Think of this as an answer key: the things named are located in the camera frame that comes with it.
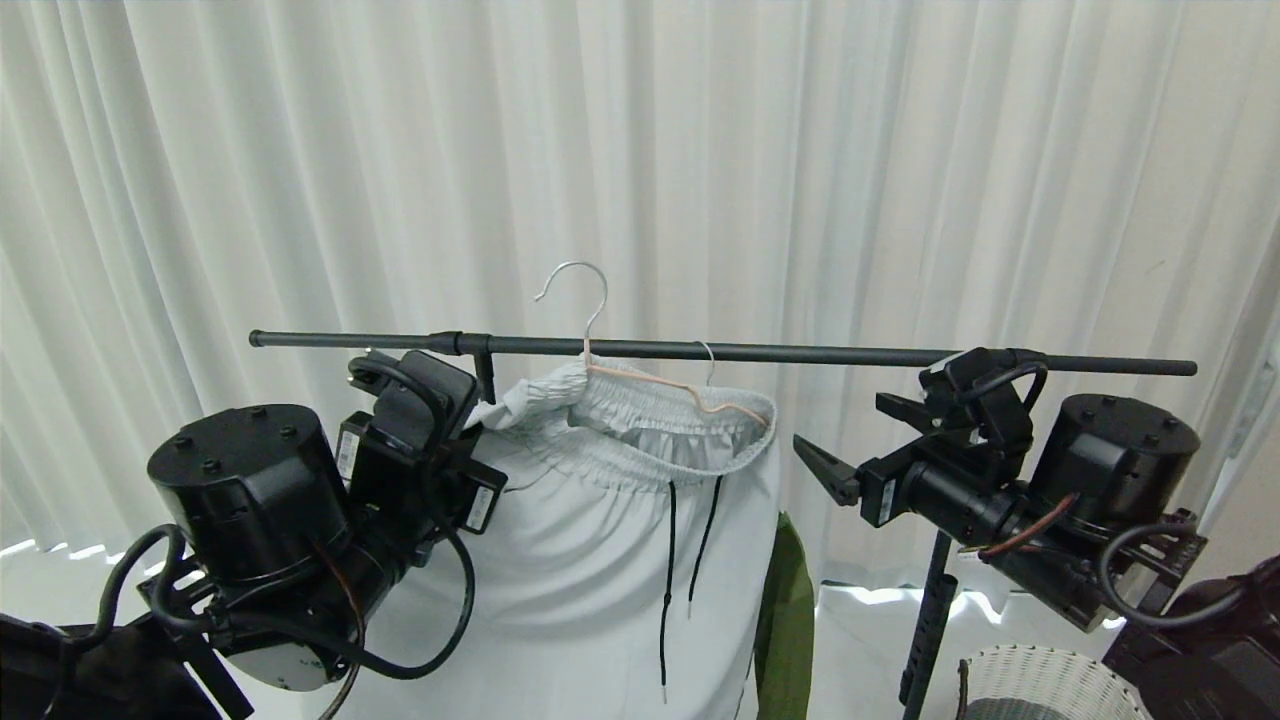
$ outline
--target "white curtain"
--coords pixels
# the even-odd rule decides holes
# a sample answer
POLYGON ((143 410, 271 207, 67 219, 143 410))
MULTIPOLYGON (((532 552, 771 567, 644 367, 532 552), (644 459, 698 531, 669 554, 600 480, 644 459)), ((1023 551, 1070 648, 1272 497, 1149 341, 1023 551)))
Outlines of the white curtain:
MULTIPOLYGON (((589 277, 530 302, 566 259, 600 337, 1189 357, 1036 419, 1196 423, 1280 215, 1271 3, 4 3, 0 54, 6 544, 164 521, 146 459, 204 414, 365 406, 349 352, 251 328, 575 336, 589 277)), ((914 378, 716 383, 858 462, 914 378)), ((919 580, 922 523, 786 488, 815 574, 919 580)))

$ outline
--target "black metal rod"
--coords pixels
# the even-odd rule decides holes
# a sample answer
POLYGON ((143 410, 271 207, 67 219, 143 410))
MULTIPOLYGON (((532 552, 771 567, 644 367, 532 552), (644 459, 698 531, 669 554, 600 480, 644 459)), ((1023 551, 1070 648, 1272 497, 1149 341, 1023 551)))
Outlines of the black metal rod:
MULTIPOLYGON (((509 337, 484 333, 440 332, 431 334, 362 334, 362 333, 278 333, 252 331, 255 347, 380 347, 384 350, 430 350, 443 355, 577 355, 580 338, 509 337)), ((955 350, 913 350, 895 347, 838 347, 820 345, 741 345, 708 343, 721 363, 794 363, 806 365, 874 365, 887 368, 925 368, 955 355, 955 350)), ((699 342, 648 340, 593 340, 591 352, 609 357, 654 357, 667 360, 707 360, 707 348, 699 342)), ((1120 373, 1133 375, 1194 375, 1190 360, 1158 360, 1143 357, 1089 357, 1079 355, 1047 355, 1050 370, 1076 373, 1120 373)))
POLYGON ((920 598, 920 611, 915 616, 911 650, 908 653, 906 669, 902 670, 902 684, 899 691, 899 701, 904 705, 902 720, 919 720, 924 710, 924 696, 928 694, 929 680, 933 678, 933 666, 942 648, 942 633, 947 629, 951 601, 955 600, 959 587, 956 578, 945 571, 948 555, 951 555, 951 538, 938 530, 924 580, 924 597, 920 598))

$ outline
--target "olive green fabric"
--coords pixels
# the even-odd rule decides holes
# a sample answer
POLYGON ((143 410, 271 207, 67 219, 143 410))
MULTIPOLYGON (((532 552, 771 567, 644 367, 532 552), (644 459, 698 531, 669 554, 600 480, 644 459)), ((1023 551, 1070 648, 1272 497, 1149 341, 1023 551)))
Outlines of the olive green fabric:
POLYGON ((759 720, 804 720, 813 676, 813 583, 791 519, 778 515, 755 626, 759 720))

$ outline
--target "clothing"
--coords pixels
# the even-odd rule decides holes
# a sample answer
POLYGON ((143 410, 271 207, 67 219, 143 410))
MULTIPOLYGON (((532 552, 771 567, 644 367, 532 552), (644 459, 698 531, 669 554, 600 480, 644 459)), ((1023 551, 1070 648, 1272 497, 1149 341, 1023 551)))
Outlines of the clothing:
MULTIPOLYGON (((707 414, 681 389, 588 374, 581 361, 477 410, 490 432, 474 457, 508 482, 485 534, 463 534, 476 568, 471 625, 421 680, 361 673, 342 716, 733 717, 777 523, 776 407, 746 391, 700 396, 769 424, 732 409, 707 414)), ((374 615, 367 647, 403 664, 429 657, 453 628, 462 588, 457 559, 436 546, 374 615)), ((319 710, 328 693, 315 694, 319 710)))
POLYGON ((791 518, 778 515, 755 632, 759 720, 804 720, 813 680, 813 583, 791 518))

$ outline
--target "hanger hook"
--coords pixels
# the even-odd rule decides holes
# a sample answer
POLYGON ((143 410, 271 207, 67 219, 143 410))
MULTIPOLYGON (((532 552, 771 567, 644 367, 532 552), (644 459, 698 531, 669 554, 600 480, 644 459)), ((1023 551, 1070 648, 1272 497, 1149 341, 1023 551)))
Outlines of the hanger hook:
POLYGON ((696 342, 698 345, 705 347, 707 348, 707 356, 712 359, 712 369, 707 370, 707 382, 703 383, 703 384, 708 384, 709 386, 709 384, 712 384, 712 377, 716 375, 716 354, 712 352, 712 346, 707 345, 705 342, 703 342, 700 340, 695 340, 694 342, 696 342))
POLYGON ((591 313, 591 316, 588 318, 586 329, 582 331, 582 350, 584 352, 590 355, 591 325, 595 324, 595 319, 599 318, 600 313, 604 311, 604 304, 609 301, 609 279, 604 277, 604 270, 596 268, 594 264, 588 263, 586 260, 570 260, 567 263, 561 263, 559 265, 556 266, 554 270, 552 270, 552 274, 547 275, 547 282, 543 283, 543 291, 534 296, 534 302, 538 302, 539 300, 547 296, 547 291, 550 290, 552 287, 552 281, 556 279, 556 275, 558 275, 561 270, 563 270, 564 268, 571 268, 573 265, 582 265, 584 268, 590 268, 591 272, 595 273, 595 277, 600 278, 600 305, 595 309, 595 313, 591 313))

